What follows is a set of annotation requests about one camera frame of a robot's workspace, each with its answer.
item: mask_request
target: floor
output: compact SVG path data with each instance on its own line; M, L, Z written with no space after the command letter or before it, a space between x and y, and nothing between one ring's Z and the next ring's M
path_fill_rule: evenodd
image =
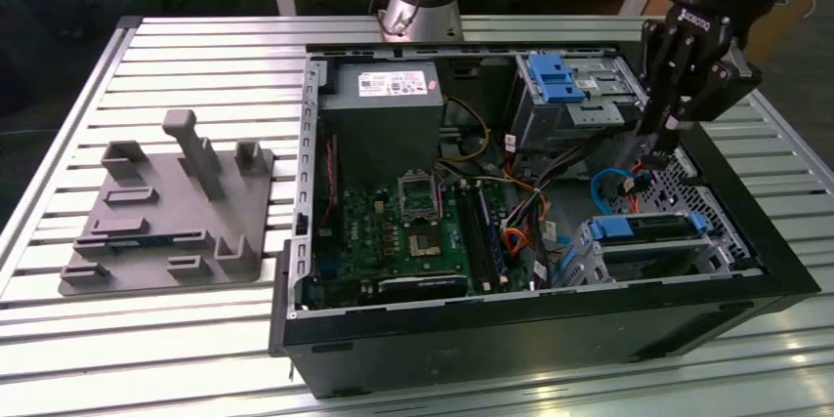
M0 227L84 86L121 15L274 15L272 0L0 0L2 57L19 72L30 104L3 116L0 94ZM834 166L834 0L812 15L763 65L764 96Z

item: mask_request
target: metal rail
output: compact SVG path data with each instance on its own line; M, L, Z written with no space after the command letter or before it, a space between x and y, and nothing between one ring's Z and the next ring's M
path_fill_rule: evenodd
M639 18L464 20L470 41L636 40ZM376 42L368 18L145 19L108 45L55 146L0 236L0 416L644 413L751 415L834 402L834 188L827 168L759 94L705 125L823 292L689 354L317 401L286 359L265 356L273 256L294 193L305 45ZM257 282L176 295L64 298L109 140L169 151L164 111L190 107L216 149L257 138L276 153Z

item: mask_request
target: ram slot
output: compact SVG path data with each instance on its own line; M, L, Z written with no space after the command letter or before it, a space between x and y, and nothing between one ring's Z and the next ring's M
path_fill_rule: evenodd
M454 198L473 288L480 293L489 293L497 285L497 272L488 242L488 219L483 217L478 190L472 187L457 188Z

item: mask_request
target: yellow wire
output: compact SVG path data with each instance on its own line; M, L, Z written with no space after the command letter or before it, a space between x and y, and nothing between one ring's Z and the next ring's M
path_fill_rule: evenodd
M474 158L476 156L478 156L481 153L485 152L485 148L489 145L489 128L485 127L485 122L483 121L483 118L476 113L476 111L469 106L469 104L466 104L458 98L454 98L454 97L445 97L445 98L446 98L446 100L450 100L452 102L458 104L461 107L464 107L466 109L466 111L472 114L473 118L477 120L477 123L480 124L480 128L483 129L483 141L480 142L480 148L473 153L469 153L468 155L461 155L461 156L446 156L444 158L437 158L437 159L440 161L446 161L446 162L466 161L466 160L470 160L472 158Z

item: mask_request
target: white cable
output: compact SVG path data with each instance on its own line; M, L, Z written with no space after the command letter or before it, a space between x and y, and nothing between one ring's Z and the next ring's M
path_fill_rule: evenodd
M815 11L816 11L816 0L809 0L809 10L803 15L803 19L807 19Z
M25 129L22 131L9 131L9 132L0 132L0 137L2 136L15 136L18 134L37 134L41 132L57 132L57 129Z

